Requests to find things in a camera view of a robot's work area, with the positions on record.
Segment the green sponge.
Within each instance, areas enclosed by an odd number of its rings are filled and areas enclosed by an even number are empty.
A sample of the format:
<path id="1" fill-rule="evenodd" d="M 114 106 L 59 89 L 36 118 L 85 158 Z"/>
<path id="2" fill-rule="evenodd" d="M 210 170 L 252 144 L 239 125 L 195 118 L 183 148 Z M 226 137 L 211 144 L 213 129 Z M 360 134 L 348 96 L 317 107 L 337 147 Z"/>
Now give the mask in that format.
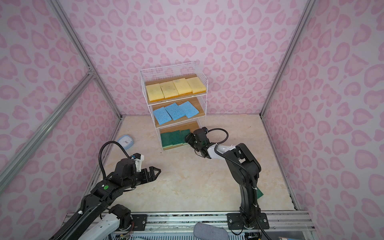
<path id="1" fill-rule="evenodd" d="M 186 142 L 186 136 L 188 136 L 191 133 L 190 129 L 180 130 L 180 133 L 181 133 L 182 144 L 187 145 L 188 143 Z"/>
<path id="2" fill-rule="evenodd" d="M 264 195 L 263 192 L 258 187 L 256 187 L 256 191 L 257 191 L 257 199 L 261 198 Z"/>
<path id="3" fill-rule="evenodd" d="M 174 131 L 170 133 L 171 143 L 173 147 L 182 146 L 184 144 L 184 138 L 182 137 L 181 131 Z"/>
<path id="4" fill-rule="evenodd" d="M 161 133 L 161 141 L 163 149 L 172 147 L 171 133 Z"/>

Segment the blue sponge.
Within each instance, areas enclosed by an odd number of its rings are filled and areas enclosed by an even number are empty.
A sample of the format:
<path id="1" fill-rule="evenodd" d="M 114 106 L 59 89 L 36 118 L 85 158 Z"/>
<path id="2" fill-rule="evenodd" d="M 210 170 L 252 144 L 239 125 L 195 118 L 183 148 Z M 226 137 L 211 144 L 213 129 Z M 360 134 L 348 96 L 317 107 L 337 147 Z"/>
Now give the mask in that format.
<path id="1" fill-rule="evenodd" d="M 179 108 L 184 112 L 185 116 L 190 119 L 196 115 L 198 115 L 200 112 L 199 110 L 192 105 L 189 101 L 182 103 L 179 105 Z"/>
<path id="2" fill-rule="evenodd" d="M 154 110 L 153 113 L 159 125 L 172 121 L 171 116 L 164 107 Z"/>
<path id="3" fill-rule="evenodd" d="M 173 121 L 181 119 L 185 116 L 184 112 L 179 108 L 176 103 L 166 106 L 165 109 L 167 110 L 168 114 L 171 116 Z"/>

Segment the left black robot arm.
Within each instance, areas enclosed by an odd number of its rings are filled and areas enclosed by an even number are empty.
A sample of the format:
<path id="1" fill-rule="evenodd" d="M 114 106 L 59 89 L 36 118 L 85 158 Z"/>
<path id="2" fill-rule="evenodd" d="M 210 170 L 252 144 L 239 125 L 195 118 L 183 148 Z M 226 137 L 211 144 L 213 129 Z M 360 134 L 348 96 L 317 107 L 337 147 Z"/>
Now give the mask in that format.
<path id="1" fill-rule="evenodd" d="M 82 200 L 77 212 L 52 237 L 52 240 L 78 240 L 125 190 L 155 181 L 161 169 L 153 166 L 137 171 L 134 159 L 122 159 L 105 179 L 97 183 Z"/>

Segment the yellow sponge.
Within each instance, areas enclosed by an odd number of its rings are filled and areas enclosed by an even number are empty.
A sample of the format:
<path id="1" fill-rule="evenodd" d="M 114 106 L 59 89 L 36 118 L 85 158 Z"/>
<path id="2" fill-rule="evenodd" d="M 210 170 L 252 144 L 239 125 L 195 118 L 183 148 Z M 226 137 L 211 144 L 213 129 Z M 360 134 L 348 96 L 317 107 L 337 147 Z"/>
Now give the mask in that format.
<path id="1" fill-rule="evenodd" d="M 165 97 L 160 84 L 146 86 L 148 100 L 152 102 L 162 101 Z"/>
<path id="2" fill-rule="evenodd" d="M 173 84 L 175 85 L 179 96 L 185 96 L 193 93 L 192 88 L 185 78 L 173 80 Z"/>
<path id="3" fill-rule="evenodd" d="M 171 99 L 179 96 L 176 86 L 173 81 L 160 83 L 161 90 L 165 99 Z"/>
<path id="4" fill-rule="evenodd" d="M 193 94 L 201 94 L 207 91 L 206 86 L 203 84 L 199 77 L 188 78 L 186 80 L 192 89 Z"/>

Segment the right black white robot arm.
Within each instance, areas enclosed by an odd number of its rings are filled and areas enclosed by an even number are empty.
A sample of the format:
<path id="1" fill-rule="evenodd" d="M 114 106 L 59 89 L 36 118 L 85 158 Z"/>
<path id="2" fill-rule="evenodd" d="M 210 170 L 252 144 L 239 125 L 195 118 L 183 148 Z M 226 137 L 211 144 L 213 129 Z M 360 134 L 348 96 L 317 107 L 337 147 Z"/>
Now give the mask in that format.
<path id="1" fill-rule="evenodd" d="M 217 143 L 210 142 L 207 134 L 213 131 L 224 132 L 225 139 Z M 224 146 L 223 143 L 228 138 L 229 133 L 222 128 L 209 130 L 203 127 L 186 135 L 185 142 L 195 150 L 195 153 L 200 153 L 202 158 L 226 162 L 232 177 L 240 186 L 240 214 L 243 226 L 248 229 L 259 227 L 261 209 L 258 204 L 257 183 L 262 170 L 261 165 L 245 144 Z"/>

